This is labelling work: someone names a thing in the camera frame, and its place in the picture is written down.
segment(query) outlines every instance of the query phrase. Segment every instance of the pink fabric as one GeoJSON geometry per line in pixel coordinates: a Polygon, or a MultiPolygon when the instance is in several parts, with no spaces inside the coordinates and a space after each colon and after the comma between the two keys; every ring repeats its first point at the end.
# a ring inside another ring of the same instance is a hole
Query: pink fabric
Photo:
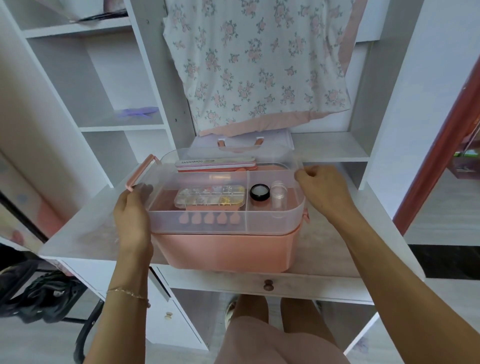
{"type": "Polygon", "coordinates": [[[327,340],[305,333],[286,334],[253,317],[230,323],[215,364],[348,364],[327,340]]]}
{"type": "MultiPolygon", "coordinates": [[[[367,0],[356,0],[353,3],[352,13],[343,35],[340,50],[338,51],[338,58],[344,73],[347,73],[348,65],[352,58],[358,28],[366,6],[367,0]]],[[[200,131],[200,136],[208,134],[236,136],[251,132],[261,132],[263,130],[291,128],[293,126],[308,123],[310,120],[324,118],[327,115],[329,114],[313,111],[293,111],[267,114],[243,122],[203,130],[200,131]]]]}

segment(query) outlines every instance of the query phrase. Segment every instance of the white shelf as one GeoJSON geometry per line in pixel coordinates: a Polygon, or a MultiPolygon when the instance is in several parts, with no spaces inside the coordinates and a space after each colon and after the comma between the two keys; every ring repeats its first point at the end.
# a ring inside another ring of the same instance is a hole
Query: white shelf
{"type": "Polygon", "coordinates": [[[368,162],[369,156],[350,132],[292,134],[303,162],[368,162]]]}
{"type": "Polygon", "coordinates": [[[78,127],[81,132],[117,132],[134,130],[162,130],[165,129],[159,112],[149,114],[150,118],[141,116],[118,117],[111,116],[103,120],[87,120],[78,127]]]}
{"type": "Polygon", "coordinates": [[[105,19],[100,21],[89,21],[84,23],[72,23],[56,26],[48,26],[44,28],[34,28],[24,30],[25,38],[39,38],[43,36],[61,36],[66,34],[86,34],[104,32],[105,30],[120,30],[123,28],[131,28],[132,24],[128,17],[105,19]]]}

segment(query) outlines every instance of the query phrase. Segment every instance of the pink handle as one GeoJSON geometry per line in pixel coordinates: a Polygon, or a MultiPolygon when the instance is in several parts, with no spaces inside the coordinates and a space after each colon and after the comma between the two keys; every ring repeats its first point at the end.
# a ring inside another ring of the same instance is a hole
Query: pink handle
{"type": "Polygon", "coordinates": [[[125,184],[125,187],[127,187],[127,190],[130,192],[133,191],[133,185],[137,181],[138,177],[145,171],[145,169],[148,167],[150,163],[152,163],[152,160],[155,162],[158,162],[158,158],[155,157],[153,154],[150,154],[144,161],[143,163],[137,168],[137,170],[132,174],[132,176],[128,179],[127,183],[125,184]]]}

